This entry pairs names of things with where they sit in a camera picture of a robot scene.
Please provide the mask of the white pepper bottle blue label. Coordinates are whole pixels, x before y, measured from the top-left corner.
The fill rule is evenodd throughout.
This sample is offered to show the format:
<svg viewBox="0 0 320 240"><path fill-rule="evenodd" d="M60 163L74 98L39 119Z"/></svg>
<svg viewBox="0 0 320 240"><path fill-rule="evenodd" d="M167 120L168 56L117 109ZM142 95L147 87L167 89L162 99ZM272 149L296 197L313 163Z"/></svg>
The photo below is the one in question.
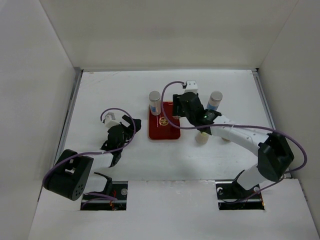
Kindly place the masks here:
<svg viewBox="0 0 320 240"><path fill-rule="evenodd" d="M223 94L220 91L213 91L210 94L206 108L209 110L217 111L222 99Z"/></svg>

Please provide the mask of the cream bottle yellow cap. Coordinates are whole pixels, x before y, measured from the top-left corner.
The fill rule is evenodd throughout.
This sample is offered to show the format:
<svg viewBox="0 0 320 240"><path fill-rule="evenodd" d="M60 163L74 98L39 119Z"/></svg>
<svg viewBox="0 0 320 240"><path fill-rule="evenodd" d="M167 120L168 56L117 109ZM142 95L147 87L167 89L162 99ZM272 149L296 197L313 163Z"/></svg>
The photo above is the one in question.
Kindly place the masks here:
<svg viewBox="0 0 320 240"><path fill-rule="evenodd" d="M209 140L209 134L206 132L198 132L197 135L195 136L195 140L198 144L204 145L208 142Z"/></svg>

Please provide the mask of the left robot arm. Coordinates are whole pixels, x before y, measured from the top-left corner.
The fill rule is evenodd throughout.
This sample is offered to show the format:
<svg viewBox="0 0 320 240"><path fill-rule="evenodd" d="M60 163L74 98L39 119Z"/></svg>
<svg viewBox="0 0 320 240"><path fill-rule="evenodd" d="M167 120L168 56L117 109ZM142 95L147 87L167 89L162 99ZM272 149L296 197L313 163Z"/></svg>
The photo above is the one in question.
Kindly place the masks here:
<svg viewBox="0 0 320 240"><path fill-rule="evenodd" d="M117 122L112 112L106 114L102 123L107 128L107 140L102 144L100 152L77 153L66 149L44 176L42 186L55 194L75 201L84 192L94 158L92 155L110 154L110 167L114 167L122 157L123 149L141 129L142 120L128 115L121 117L128 125Z"/></svg>

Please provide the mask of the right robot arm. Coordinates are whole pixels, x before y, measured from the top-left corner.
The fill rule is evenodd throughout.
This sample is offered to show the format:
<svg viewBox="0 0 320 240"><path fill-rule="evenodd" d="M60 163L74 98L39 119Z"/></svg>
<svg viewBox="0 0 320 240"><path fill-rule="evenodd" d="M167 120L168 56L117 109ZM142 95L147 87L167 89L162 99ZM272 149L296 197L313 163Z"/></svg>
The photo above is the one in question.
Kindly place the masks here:
<svg viewBox="0 0 320 240"><path fill-rule="evenodd" d="M242 170L230 184L229 192L236 197L245 197L265 181L279 181L294 160L294 154L282 134L236 127L220 112L205 109L194 92L174 94L172 99L174 117L185 117L201 133L227 139L257 156L257 163Z"/></svg>

